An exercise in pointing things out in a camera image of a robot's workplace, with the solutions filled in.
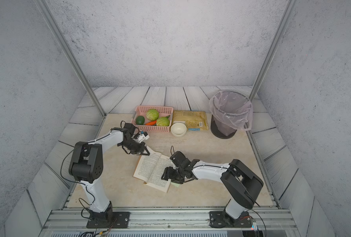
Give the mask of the brown paperback book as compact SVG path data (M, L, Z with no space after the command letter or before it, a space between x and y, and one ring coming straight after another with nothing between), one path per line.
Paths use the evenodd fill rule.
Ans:
M162 180L165 168L176 166L170 160L170 157L159 152L155 152L147 147L150 155L141 155L135 172L134 178L144 181L145 185L158 189L167 193L171 184L171 180Z

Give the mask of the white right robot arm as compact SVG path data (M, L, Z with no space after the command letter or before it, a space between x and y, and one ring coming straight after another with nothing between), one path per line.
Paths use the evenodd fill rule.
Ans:
M231 195L224 210L228 220L238 220L252 209L263 188L263 181L242 161L233 159L227 164L213 164L194 159L190 161L177 151L170 157L173 167L164 169L161 179L183 184L191 180L212 180L222 183Z

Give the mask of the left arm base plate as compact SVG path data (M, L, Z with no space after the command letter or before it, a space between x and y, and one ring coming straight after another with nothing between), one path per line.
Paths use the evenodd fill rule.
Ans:
M91 212L87 229L127 229L130 212Z

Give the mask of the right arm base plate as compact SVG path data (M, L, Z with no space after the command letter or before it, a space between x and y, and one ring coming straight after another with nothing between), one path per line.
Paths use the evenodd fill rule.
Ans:
M210 211L210 227L212 228L253 228L252 217L247 211L238 218L232 218L225 211Z

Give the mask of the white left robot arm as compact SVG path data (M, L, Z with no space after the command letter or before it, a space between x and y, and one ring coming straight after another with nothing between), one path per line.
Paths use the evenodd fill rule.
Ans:
M147 139L147 132L131 123L125 123L124 127L112 128L95 140L75 144L68 172L77 183L83 185L91 213L106 212L111 204L100 178L103 172L103 154L117 146L128 155L148 156L150 152L145 144Z

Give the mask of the green sticky note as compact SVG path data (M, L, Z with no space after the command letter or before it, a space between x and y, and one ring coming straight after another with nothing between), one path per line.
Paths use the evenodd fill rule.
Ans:
M171 185L173 185L173 186L175 186L175 187L179 187L179 186L180 186L180 184L178 184L178 183L173 183L173 182L171 182Z

